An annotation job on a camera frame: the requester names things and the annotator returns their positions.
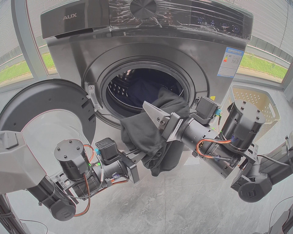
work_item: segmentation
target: qr code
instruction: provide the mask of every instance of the qr code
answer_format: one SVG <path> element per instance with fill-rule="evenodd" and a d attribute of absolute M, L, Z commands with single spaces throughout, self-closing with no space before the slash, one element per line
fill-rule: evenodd
<path fill-rule="evenodd" d="M 238 64 L 240 62 L 241 57 L 233 56 L 232 62 L 233 64 Z"/>

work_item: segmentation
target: control panel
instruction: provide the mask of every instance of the control panel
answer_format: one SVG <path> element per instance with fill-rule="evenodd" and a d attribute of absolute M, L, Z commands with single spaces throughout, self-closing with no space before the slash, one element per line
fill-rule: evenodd
<path fill-rule="evenodd" d="M 192 1 L 191 25 L 209 27 L 242 36 L 243 13 L 212 1 Z"/>
<path fill-rule="evenodd" d="M 109 0 L 110 25 L 208 30 L 250 39 L 252 14 L 209 0 Z"/>

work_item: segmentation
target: grass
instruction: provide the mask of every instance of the grass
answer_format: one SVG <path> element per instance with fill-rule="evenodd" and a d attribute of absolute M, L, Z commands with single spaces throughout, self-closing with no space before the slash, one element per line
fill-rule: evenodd
<path fill-rule="evenodd" d="M 50 53 L 42 54 L 42 57 L 48 69 L 52 69 L 55 67 Z M 7 67 L 0 71 L 0 82 L 24 75 L 26 73 L 30 73 L 26 61 L 20 62 L 19 64 L 14 64 L 11 67 Z"/>
<path fill-rule="evenodd" d="M 50 53 L 42 54 L 42 57 L 48 69 L 55 68 Z M 244 54 L 240 66 L 268 73 L 274 77 L 281 79 L 284 78 L 287 72 L 287 69 L 284 67 L 276 65 L 264 59 L 255 57 L 253 54 L 247 53 Z M 4 70 L 0 71 L 0 82 L 24 75 L 29 72 L 30 70 L 28 68 L 26 61 L 23 61 L 19 64 L 12 65 L 11 67 L 7 67 Z"/>
<path fill-rule="evenodd" d="M 281 79 L 284 78 L 288 70 L 267 60 L 255 57 L 253 54 L 247 53 L 244 54 L 240 66 L 268 73 Z"/>

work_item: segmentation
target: energy label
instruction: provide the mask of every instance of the energy label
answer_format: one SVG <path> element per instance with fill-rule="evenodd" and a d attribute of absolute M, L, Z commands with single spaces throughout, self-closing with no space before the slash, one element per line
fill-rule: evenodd
<path fill-rule="evenodd" d="M 234 78 L 243 55 L 243 50 L 227 47 L 217 76 Z"/>

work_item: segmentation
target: black garment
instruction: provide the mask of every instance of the black garment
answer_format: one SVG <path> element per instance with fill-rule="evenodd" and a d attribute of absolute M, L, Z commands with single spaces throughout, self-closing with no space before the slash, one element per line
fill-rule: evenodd
<path fill-rule="evenodd" d="M 162 86 L 152 81 L 137 79 L 127 90 L 128 97 L 115 95 L 120 101 L 131 106 L 142 108 L 144 101 L 154 102 Z"/>
<path fill-rule="evenodd" d="M 158 99 L 152 104 L 169 114 L 189 112 L 187 102 L 165 88 L 160 89 Z M 161 136 L 162 130 L 157 129 L 144 110 L 138 115 L 122 119 L 120 123 L 122 141 L 130 150 L 137 148 L 147 154 L 142 162 L 153 176 L 177 166 L 184 144 L 179 141 L 167 143 Z"/>

